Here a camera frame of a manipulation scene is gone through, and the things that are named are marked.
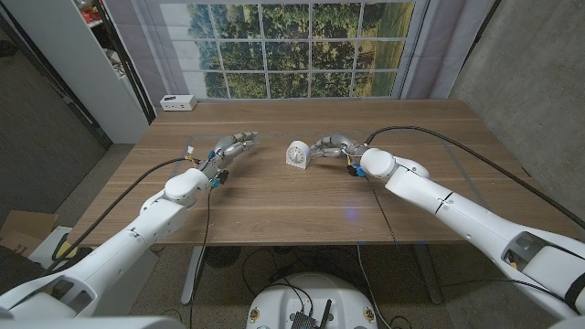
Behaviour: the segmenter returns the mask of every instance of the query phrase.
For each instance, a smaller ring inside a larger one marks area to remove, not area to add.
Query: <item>concrete wall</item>
[[[585,218],[585,3],[498,6],[450,94],[545,192]]]

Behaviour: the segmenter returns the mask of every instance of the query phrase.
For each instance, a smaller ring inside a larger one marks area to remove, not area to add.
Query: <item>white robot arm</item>
[[[157,240],[181,228],[196,192],[223,184],[233,158],[258,142],[256,132],[220,140],[197,169],[171,178],[149,198],[140,216],[76,265],[29,281],[0,296],[0,319],[72,319],[91,316],[103,293]]]
[[[483,252],[508,278],[534,284],[516,287],[559,319],[585,313],[585,244],[510,222],[432,182],[414,161],[369,148],[343,135],[311,146],[312,157],[360,157],[356,170],[386,182],[386,189],[425,209]]]

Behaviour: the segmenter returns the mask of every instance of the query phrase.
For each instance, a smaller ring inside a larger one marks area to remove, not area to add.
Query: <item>table top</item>
[[[189,112],[162,112],[131,150],[69,234],[79,235],[141,174],[186,153],[205,158],[224,135],[257,131],[260,144],[229,166],[225,185],[213,190],[207,244],[293,245],[392,243],[365,178],[343,159],[317,158],[306,170],[285,164],[293,140],[312,144],[332,133],[364,142],[389,125],[419,125],[461,142],[529,184],[537,183],[462,101],[262,101],[199,103]],[[431,179],[516,223],[576,237],[575,225],[556,209],[465,151],[425,133],[392,131],[371,144],[425,166]],[[83,241],[95,246],[138,216],[142,203],[183,173],[187,161],[144,179]],[[392,195],[370,179],[401,243],[462,241],[433,215]],[[197,245],[207,222],[207,193],[185,225],[157,244]]]

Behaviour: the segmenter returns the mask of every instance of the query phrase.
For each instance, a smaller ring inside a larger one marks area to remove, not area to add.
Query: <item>blue connector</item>
[[[364,173],[361,166],[357,168],[357,175],[360,177],[366,177],[366,173]]]

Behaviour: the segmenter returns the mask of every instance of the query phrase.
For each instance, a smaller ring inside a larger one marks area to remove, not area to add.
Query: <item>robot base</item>
[[[303,289],[313,300],[315,325],[321,325],[327,300],[331,300],[325,329],[378,329],[372,304],[353,285],[333,275],[306,272],[286,278],[291,285]],[[311,304],[306,295],[297,291],[303,299],[304,314],[309,314]],[[301,311],[301,301],[290,287],[270,286],[262,291],[250,307],[247,329],[289,329],[293,327],[294,314]]]

